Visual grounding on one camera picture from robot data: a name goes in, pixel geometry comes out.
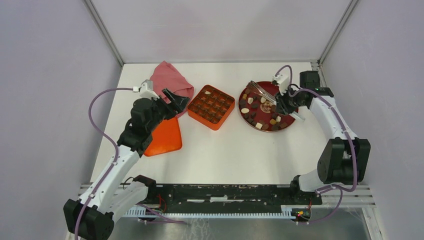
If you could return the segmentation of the silver white-handled tongs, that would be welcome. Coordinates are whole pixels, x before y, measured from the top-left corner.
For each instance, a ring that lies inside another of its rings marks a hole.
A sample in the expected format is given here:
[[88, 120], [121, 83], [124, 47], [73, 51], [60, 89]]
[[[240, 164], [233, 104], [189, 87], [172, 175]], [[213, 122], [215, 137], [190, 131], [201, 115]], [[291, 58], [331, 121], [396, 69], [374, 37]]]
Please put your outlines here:
[[[271, 95], [269, 92], [267, 92], [265, 89], [263, 89], [258, 83], [251, 80], [247, 84], [246, 88], [251, 90], [255, 94], [265, 98], [266, 100], [270, 101], [272, 104], [277, 105], [276, 98], [273, 95]], [[303, 116], [299, 115], [296, 111], [290, 113], [289, 116], [293, 117], [296, 120], [300, 120], [300, 121], [303, 121], [303, 122], [306, 120]]]

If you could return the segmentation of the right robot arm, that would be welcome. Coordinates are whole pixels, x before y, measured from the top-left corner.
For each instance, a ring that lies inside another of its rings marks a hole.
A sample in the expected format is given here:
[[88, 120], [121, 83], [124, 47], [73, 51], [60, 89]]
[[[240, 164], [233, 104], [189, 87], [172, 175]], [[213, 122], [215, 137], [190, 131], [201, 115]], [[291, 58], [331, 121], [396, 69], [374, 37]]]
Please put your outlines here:
[[285, 76], [278, 71], [272, 83], [279, 88], [274, 95], [276, 112], [297, 117], [296, 109], [306, 107], [327, 139], [316, 169], [294, 179], [297, 185], [289, 189], [289, 199], [295, 204], [302, 204], [309, 198], [309, 192], [355, 191], [364, 179], [371, 144], [348, 127], [337, 108], [333, 92], [329, 87], [320, 85], [319, 73], [303, 71], [299, 84], [295, 84], [292, 73]]

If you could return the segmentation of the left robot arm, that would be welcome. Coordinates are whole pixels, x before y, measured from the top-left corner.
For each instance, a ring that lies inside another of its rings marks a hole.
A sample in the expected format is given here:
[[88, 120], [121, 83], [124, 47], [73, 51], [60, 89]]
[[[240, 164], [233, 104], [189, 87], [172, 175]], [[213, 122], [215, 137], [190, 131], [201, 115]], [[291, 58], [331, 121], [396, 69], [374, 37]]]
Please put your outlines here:
[[116, 194], [121, 181], [144, 155], [153, 140], [152, 133], [164, 120], [181, 114], [190, 98], [168, 89], [164, 100], [150, 89], [139, 88], [140, 98], [134, 101], [118, 141], [111, 140], [115, 154], [97, 179], [77, 199], [68, 199], [63, 207], [68, 231], [76, 240], [107, 240], [116, 222], [139, 202], [153, 203], [157, 190], [145, 181], [133, 180]]

